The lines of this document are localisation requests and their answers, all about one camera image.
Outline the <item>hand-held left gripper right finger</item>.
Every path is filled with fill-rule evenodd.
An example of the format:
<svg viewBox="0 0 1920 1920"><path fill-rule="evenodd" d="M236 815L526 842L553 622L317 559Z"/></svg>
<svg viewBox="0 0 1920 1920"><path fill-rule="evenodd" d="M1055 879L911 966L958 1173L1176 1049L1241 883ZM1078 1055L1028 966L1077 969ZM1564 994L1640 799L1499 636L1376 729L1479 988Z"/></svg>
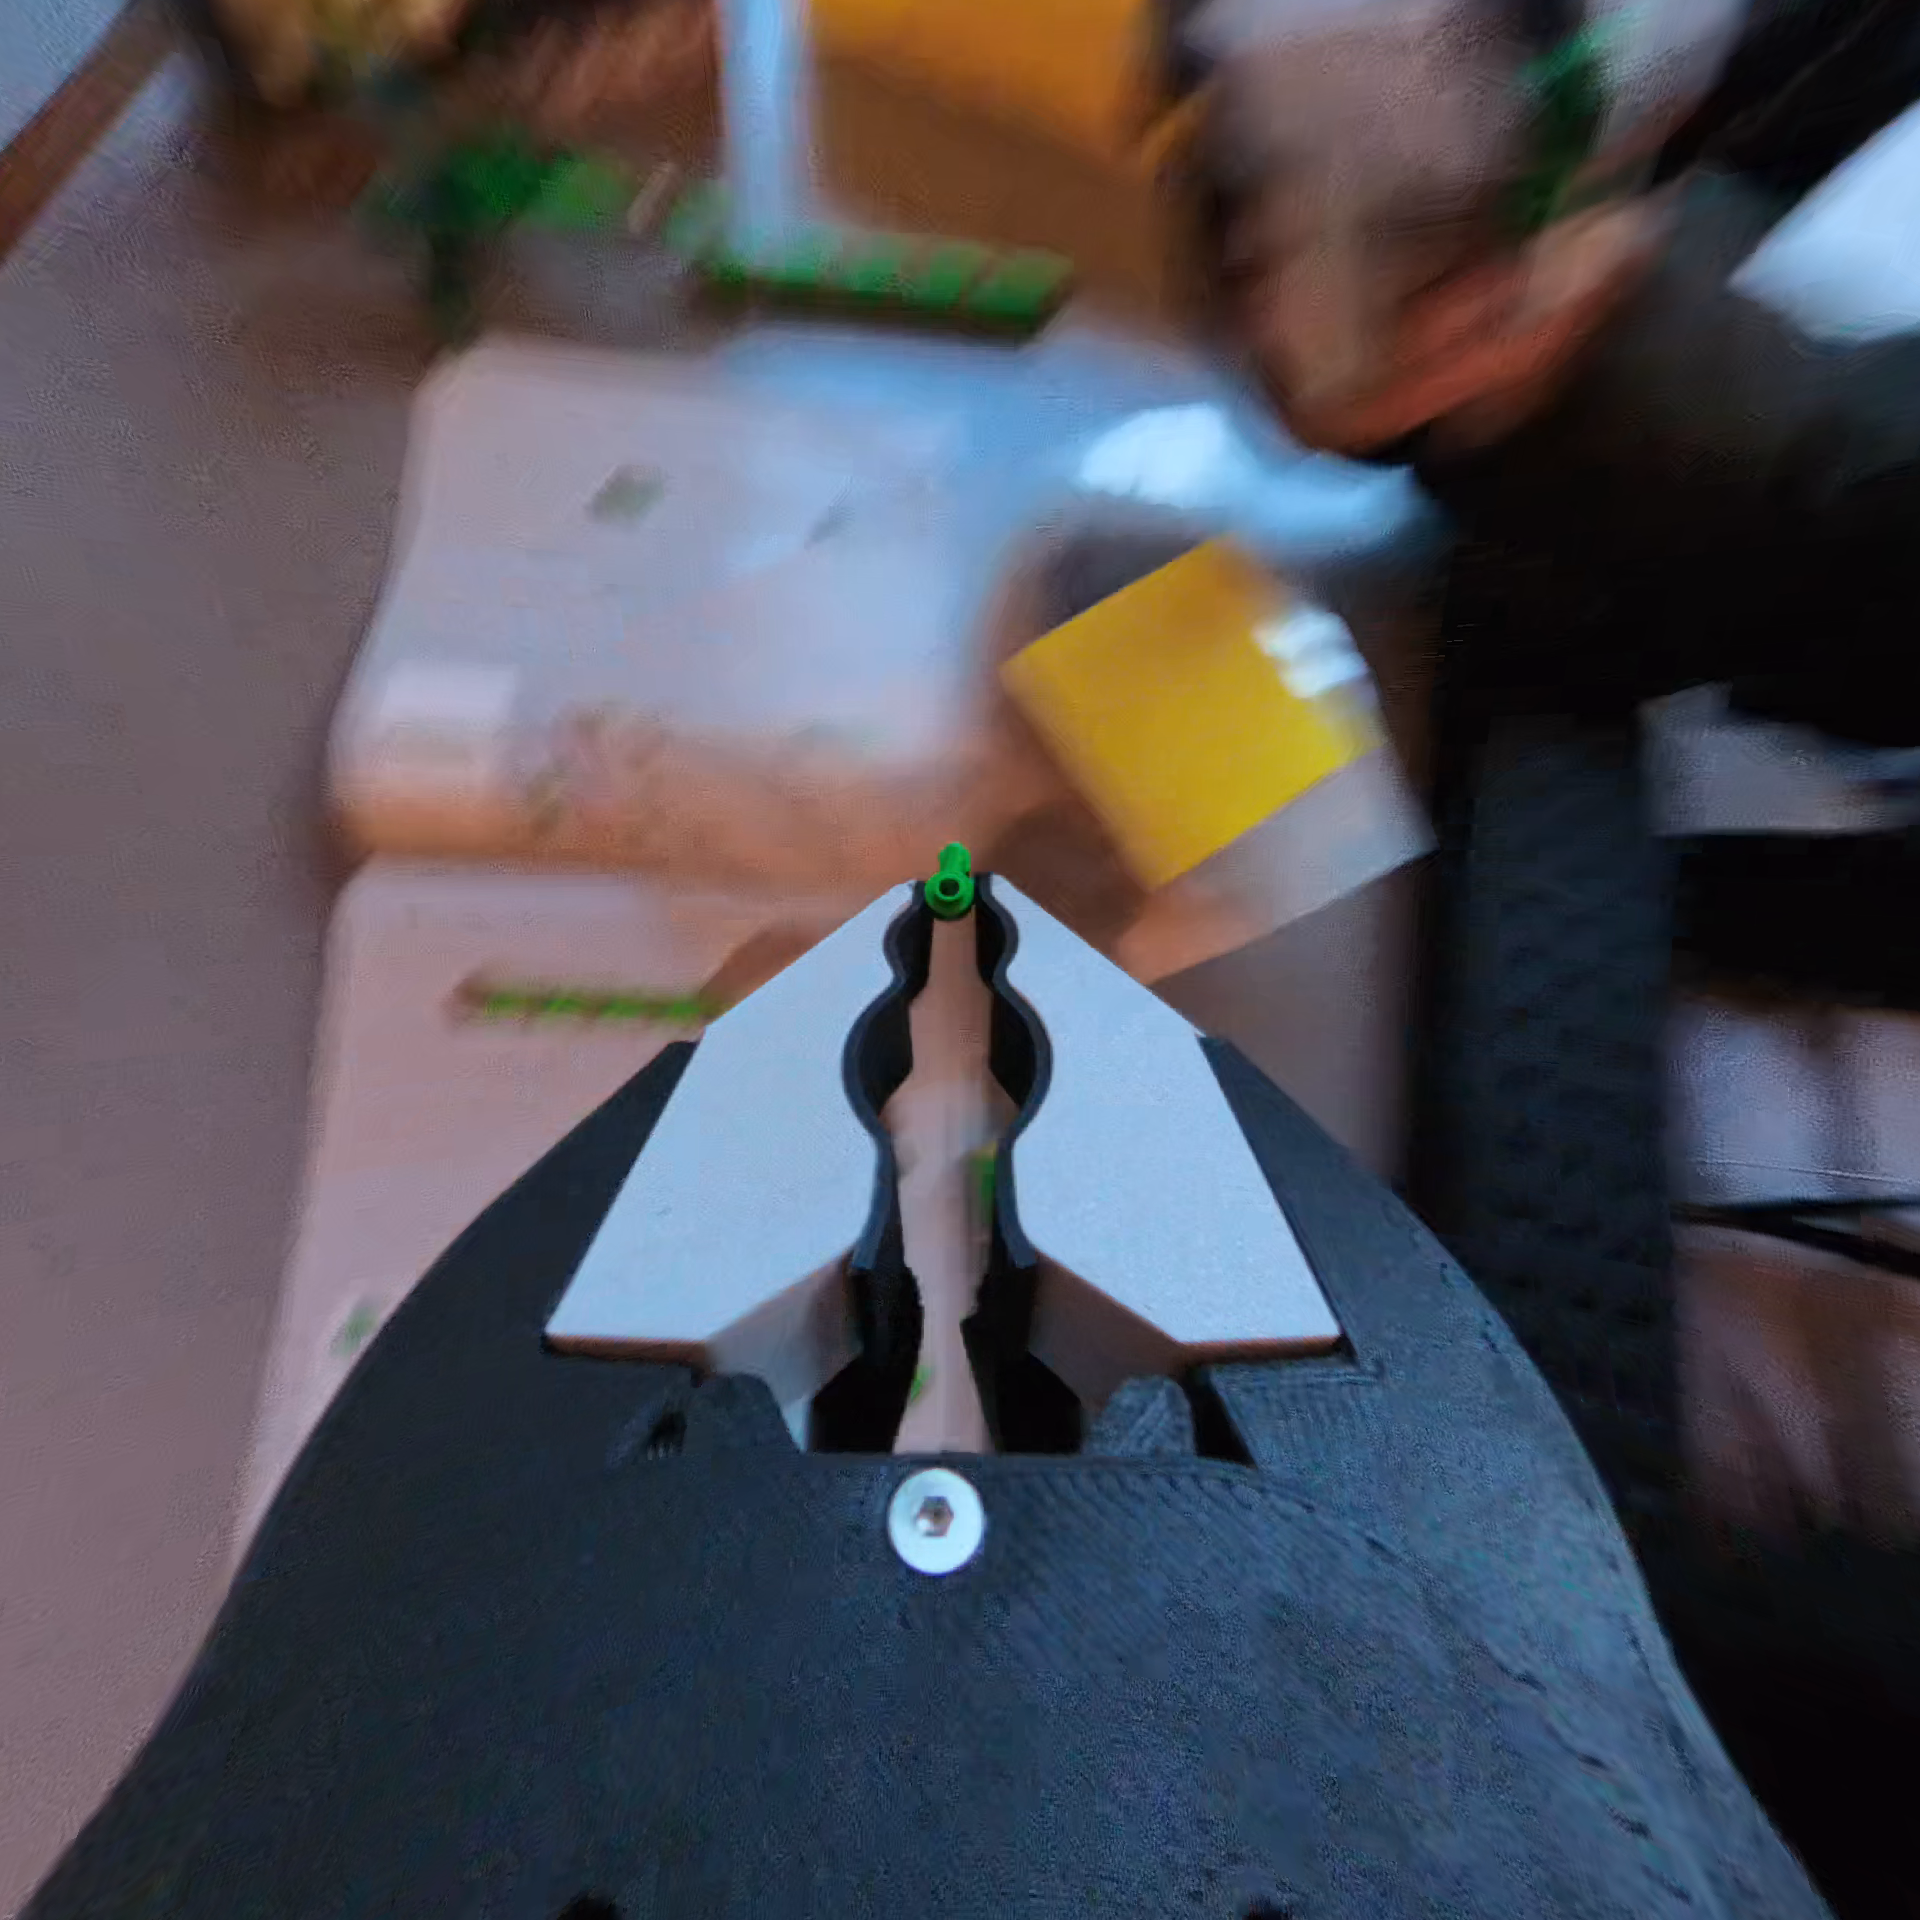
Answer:
<svg viewBox="0 0 1920 1920"><path fill-rule="evenodd" d="M1009 1108L964 1319L992 1449L1077 1452L1139 1379L1336 1353L1208 1038L1004 878L976 879L973 926Z"/></svg>

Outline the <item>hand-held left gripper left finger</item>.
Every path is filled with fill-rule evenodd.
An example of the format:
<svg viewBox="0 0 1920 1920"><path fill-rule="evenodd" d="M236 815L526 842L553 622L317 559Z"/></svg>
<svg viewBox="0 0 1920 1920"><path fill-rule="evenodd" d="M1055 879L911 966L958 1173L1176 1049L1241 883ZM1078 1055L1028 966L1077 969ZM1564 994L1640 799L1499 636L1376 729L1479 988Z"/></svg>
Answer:
<svg viewBox="0 0 1920 1920"><path fill-rule="evenodd" d="M553 1353L750 1377L801 1449L901 1278L885 1108L915 1066L920 886L862 908L693 1042L544 1325Z"/></svg>

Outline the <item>grey desk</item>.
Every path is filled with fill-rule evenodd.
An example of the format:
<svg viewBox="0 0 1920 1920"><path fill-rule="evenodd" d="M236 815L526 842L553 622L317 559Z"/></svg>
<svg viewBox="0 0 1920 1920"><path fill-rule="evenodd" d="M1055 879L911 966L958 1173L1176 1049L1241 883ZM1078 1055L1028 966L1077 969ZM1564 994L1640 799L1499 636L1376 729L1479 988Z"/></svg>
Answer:
<svg viewBox="0 0 1920 1920"><path fill-rule="evenodd" d="M160 7L5 249L5 1916L217 1611L427 338L347 146Z"/></svg>

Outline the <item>small yellow box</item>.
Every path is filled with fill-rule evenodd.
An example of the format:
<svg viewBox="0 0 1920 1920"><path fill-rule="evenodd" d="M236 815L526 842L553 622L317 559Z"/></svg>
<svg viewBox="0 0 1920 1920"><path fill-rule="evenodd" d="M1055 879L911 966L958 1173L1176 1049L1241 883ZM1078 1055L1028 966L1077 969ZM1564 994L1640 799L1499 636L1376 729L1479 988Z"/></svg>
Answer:
<svg viewBox="0 0 1920 1920"><path fill-rule="evenodd" d="M1145 891L1384 742L1347 623L1225 539L1047 628L999 683Z"/></svg>

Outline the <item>white instruction booklet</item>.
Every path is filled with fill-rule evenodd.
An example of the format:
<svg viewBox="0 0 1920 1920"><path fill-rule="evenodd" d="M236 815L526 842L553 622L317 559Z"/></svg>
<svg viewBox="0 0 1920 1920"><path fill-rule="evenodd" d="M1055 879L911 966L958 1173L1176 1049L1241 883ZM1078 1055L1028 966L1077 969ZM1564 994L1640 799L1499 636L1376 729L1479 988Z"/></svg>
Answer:
<svg viewBox="0 0 1920 1920"><path fill-rule="evenodd" d="M327 742L353 871L240 1529L373 1332L672 1039L1057 787L997 699L1036 347L481 342L406 439Z"/></svg>

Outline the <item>clear plastic bag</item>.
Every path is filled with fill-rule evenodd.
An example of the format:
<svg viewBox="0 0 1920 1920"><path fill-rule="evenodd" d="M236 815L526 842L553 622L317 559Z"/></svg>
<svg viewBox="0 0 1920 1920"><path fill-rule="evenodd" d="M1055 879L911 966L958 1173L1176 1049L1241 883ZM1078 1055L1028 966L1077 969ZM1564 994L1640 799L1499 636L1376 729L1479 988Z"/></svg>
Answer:
<svg viewBox="0 0 1920 1920"><path fill-rule="evenodd" d="M1227 537L1277 570L1409 570L1439 511L1395 467L1307 451L1232 365L1169 340L1057 325L1033 342L935 342L953 475L1033 531Z"/></svg>

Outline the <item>green toy bamboo stalk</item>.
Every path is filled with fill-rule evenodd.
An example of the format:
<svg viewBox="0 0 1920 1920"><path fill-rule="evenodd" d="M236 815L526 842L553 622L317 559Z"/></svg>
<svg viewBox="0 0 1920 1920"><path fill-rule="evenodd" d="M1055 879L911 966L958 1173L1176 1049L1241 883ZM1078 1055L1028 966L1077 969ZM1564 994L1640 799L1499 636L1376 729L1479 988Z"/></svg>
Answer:
<svg viewBox="0 0 1920 1920"><path fill-rule="evenodd" d="M726 189L663 163L469 134L377 173L367 215L416 243L422 298L445 331L473 323L478 282L513 234L628 238L663 252L702 298L885 325L1028 340L1073 293L1067 257L801 221L757 243L736 236Z"/></svg>

